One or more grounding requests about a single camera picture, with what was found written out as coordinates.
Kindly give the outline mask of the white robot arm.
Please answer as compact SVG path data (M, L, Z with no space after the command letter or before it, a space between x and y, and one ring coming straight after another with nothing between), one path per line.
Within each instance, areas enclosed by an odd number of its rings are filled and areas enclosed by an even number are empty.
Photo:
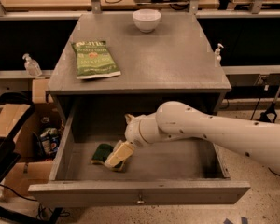
M247 156L280 175L280 124L211 116L180 102L170 101L150 115L126 117L125 139L116 144L105 166L114 167L137 147L201 138Z

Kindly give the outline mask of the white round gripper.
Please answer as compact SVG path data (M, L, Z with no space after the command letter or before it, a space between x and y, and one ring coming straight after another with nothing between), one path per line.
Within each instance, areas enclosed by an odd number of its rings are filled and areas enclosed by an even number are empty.
M132 114L125 114L124 117L127 123L125 130L127 141L119 140L117 142L113 151L105 160L107 168L114 168L132 156L134 147L149 147L165 139L165 132L158 127L155 113L137 117Z

